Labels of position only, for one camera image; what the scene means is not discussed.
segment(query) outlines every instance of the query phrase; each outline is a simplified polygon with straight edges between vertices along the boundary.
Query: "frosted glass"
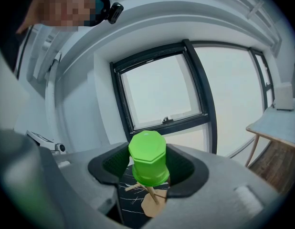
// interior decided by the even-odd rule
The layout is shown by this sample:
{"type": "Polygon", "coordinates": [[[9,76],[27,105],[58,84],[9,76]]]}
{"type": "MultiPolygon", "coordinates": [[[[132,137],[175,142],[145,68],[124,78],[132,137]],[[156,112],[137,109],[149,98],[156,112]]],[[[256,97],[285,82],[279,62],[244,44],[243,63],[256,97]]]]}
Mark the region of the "frosted glass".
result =
{"type": "Polygon", "coordinates": [[[201,113],[183,55],[149,62],[121,75],[134,129],[201,113]]]}
{"type": "Polygon", "coordinates": [[[217,47],[195,50],[214,99],[217,154],[228,156],[253,137],[245,128],[263,114],[259,77],[248,51],[217,47]]]}
{"type": "Polygon", "coordinates": [[[199,125],[190,129],[163,135],[167,144],[191,147],[200,151],[207,151],[209,135],[208,124],[199,125]]]}
{"type": "Polygon", "coordinates": [[[272,95],[271,89],[266,92],[266,96],[267,96],[267,107],[269,107],[273,103],[273,95],[272,95]]]}
{"type": "Polygon", "coordinates": [[[256,57],[257,57],[257,60],[259,62],[259,65],[260,65],[260,68],[261,68],[261,71],[262,71],[262,75],[263,75],[265,85],[266,84],[268,84],[268,85],[271,84],[270,78],[268,77],[268,74],[267,74],[267,68],[266,68],[265,64],[263,63],[262,57],[260,55],[256,55],[256,57]]]}

